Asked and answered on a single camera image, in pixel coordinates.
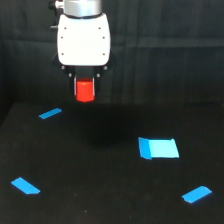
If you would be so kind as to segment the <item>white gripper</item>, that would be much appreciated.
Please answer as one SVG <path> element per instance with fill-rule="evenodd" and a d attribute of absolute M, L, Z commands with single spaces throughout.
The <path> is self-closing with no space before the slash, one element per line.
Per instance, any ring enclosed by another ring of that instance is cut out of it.
<path fill-rule="evenodd" d="M 99 77 L 110 67 L 113 57 L 111 34 L 107 15 L 101 13 L 89 18 L 75 18 L 66 14 L 59 17 L 57 52 L 52 64 L 58 68 L 92 67 L 94 96 L 99 92 Z M 77 96 L 77 77 L 73 79 L 74 96 Z"/>

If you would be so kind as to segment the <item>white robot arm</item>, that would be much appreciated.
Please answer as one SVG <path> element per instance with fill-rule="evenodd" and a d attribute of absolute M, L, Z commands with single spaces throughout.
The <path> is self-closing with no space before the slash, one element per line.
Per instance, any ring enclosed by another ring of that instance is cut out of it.
<path fill-rule="evenodd" d="M 111 34 L 102 0 L 52 0 L 51 30 L 57 32 L 57 52 L 52 63 L 70 78 L 79 102 L 95 99 L 99 78 L 113 66 Z"/>

